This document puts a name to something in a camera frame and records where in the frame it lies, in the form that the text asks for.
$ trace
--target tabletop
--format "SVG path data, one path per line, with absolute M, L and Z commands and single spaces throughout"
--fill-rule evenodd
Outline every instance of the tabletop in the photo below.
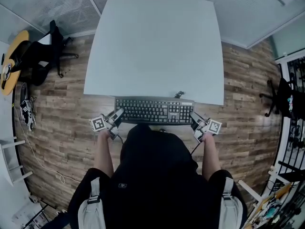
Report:
M 10 59 L 10 56 L 12 55 L 12 53 L 15 51 L 15 49 L 18 47 L 18 45 L 23 42 L 23 41 L 28 41 L 30 38 L 29 36 L 29 32 L 28 31 L 21 31 L 14 39 L 14 41 L 11 43 L 7 53 L 5 54 L 5 58 L 4 58 L 4 62 L 2 65 L 2 68 L 7 65 L 7 64 L 11 64 L 12 67 L 15 65 L 14 60 Z M 3 95 L 9 95 L 11 93 L 11 91 L 14 89 L 18 78 L 20 75 L 20 71 L 17 72 L 13 72 L 10 74 L 10 77 L 8 78 L 8 80 L 5 83 L 5 87 L 4 89 L 1 88 L 1 92 Z M 1 74 L 1 81 L 0 81 L 0 86 L 2 86 L 2 81 L 3 81 L 3 75 Z

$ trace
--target person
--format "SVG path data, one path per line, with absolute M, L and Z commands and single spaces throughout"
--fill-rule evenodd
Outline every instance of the person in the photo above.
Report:
M 140 124 L 128 133 L 121 163 L 114 172 L 108 130 L 98 135 L 93 168 L 77 187 L 68 207 L 70 226 L 78 228 L 78 210 L 100 178 L 100 198 L 107 229 L 218 228 L 226 177 L 221 170 L 212 134 L 205 133 L 202 175 L 183 141 L 176 135 L 153 131 Z M 232 195 L 247 208 L 234 183 Z

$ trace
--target floor board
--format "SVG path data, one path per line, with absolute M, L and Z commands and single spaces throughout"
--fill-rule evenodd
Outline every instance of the floor board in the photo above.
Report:
M 59 78 L 56 69 L 52 69 L 43 85 L 31 88 L 32 96 L 36 97 L 37 126 L 29 132 L 23 124 L 39 162 L 76 180 L 81 180 L 93 165 L 97 136 L 92 132 L 88 119 L 100 113 L 107 114 L 114 107 L 112 97 L 83 94 L 92 41 L 93 36 L 75 38 L 66 52 L 76 52 L 80 57 L 61 60 L 64 77 Z M 272 59 L 269 41 L 263 41 L 251 50 L 226 43 L 222 47 L 224 105 L 195 104 L 195 111 L 223 123 L 221 133 L 215 137 L 222 168 L 229 170 L 236 182 L 242 179 L 260 193 L 275 157 L 281 116 L 264 116 L 270 101 L 260 99 L 259 93 L 270 93 L 266 82 L 272 79 L 277 85 L 280 71 Z M 20 88 L 21 83 L 18 83 L 16 106 L 19 106 Z M 18 122 L 20 111 L 17 111 L 16 133 L 19 139 L 24 139 Z M 120 126 L 123 139 L 132 127 L 131 124 Z M 189 127 L 166 126 L 165 129 L 179 136 L 190 151 L 196 146 Z M 120 163 L 121 146 L 119 139 L 111 143 L 115 168 Z M 66 209 L 77 182 L 66 179 L 63 184 L 59 174 L 41 168 L 28 144 L 19 145 L 18 149 L 25 172 L 33 171 L 33 175 L 27 178 L 31 192 L 54 206 Z M 193 158 L 201 167 L 203 150 L 196 150 Z M 242 194 L 251 207 L 253 199 L 244 190 Z M 53 218 L 55 213 L 47 211 L 47 215 Z

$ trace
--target shoulder strap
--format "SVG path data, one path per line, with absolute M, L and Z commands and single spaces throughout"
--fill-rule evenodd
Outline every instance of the shoulder strap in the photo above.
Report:
M 243 205 L 238 198 L 232 196 L 233 185 L 233 179 L 226 177 L 221 199 L 218 229 L 239 229 L 241 226 Z
M 91 181 L 91 195 L 80 206 L 78 223 L 80 229 L 106 229 L 99 177 Z

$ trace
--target black keyboard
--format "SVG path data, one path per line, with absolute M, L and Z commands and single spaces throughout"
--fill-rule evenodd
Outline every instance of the black keyboard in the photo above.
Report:
M 122 122 L 150 125 L 190 125 L 194 101 L 167 97 L 116 97 L 115 109 L 124 109 Z

